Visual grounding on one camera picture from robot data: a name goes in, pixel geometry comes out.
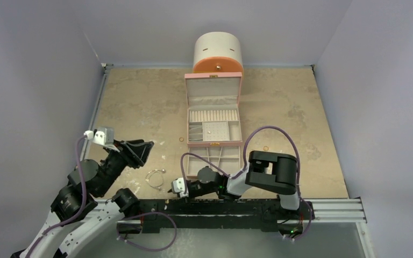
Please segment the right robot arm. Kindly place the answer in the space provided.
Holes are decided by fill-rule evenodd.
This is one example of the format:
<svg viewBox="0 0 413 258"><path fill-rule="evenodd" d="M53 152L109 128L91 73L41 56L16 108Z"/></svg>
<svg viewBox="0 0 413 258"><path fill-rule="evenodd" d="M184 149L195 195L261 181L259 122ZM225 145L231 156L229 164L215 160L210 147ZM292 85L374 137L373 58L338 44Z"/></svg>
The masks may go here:
<svg viewBox="0 0 413 258"><path fill-rule="evenodd" d="M235 174L220 172L216 165L200 169L196 180L186 175L172 181L171 191L179 198L193 199L215 192L220 199L236 200L255 187L277 194L280 211L288 219L315 218L313 208L300 193L300 157L264 151L250 152L247 165Z"/></svg>

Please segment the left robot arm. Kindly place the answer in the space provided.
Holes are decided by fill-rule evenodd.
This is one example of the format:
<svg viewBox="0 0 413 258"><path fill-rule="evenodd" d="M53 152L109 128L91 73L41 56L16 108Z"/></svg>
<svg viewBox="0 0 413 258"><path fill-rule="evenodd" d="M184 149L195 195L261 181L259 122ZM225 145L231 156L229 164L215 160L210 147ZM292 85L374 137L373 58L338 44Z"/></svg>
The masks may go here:
<svg viewBox="0 0 413 258"><path fill-rule="evenodd" d="M126 168L145 165L154 143L141 139L113 141L104 145L104 161L77 160L68 183L50 205L48 217L32 243L11 257L76 257L80 250L121 219L141 215L140 200L128 188L119 189L111 200L103 197Z"/></svg>

